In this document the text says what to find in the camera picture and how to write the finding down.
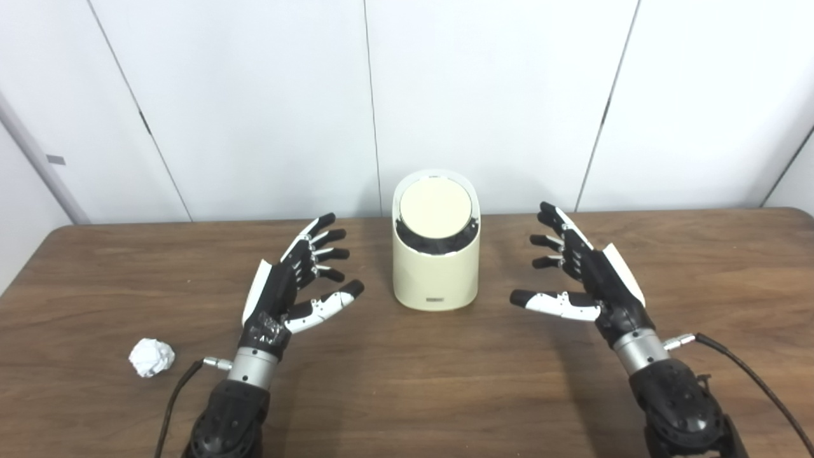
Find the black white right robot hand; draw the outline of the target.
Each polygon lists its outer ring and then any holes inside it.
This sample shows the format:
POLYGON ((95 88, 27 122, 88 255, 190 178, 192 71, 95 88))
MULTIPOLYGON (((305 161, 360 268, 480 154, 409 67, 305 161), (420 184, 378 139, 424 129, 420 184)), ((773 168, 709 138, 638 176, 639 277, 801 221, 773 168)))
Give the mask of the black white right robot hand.
POLYGON ((547 201, 541 202, 537 219, 556 235, 530 235, 533 246, 553 251, 533 259, 533 268, 557 268, 583 290, 515 289, 509 295, 512 305, 562 319, 592 321, 610 346, 626 335, 656 330, 642 290, 613 244, 596 249, 566 212, 547 201))

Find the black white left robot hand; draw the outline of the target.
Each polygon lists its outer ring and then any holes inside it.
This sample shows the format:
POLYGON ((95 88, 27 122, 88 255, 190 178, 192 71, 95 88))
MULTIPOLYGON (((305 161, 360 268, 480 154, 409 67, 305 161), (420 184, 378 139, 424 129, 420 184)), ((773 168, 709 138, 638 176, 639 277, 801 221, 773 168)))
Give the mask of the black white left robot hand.
POLYGON ((342 272, 324 264, 350 256, 348 249, 329 246, 347 235, 344 229, 331 228, 335 220, 333 212, 315 218, 297 234, 277 263, 261 260, 244 305, 239 348, 282 359, 294 334, 322 324, 361 296, 361 281, 347 282, 342 272), (317 279, 342 286, 298 302, 300 291, 317 279))

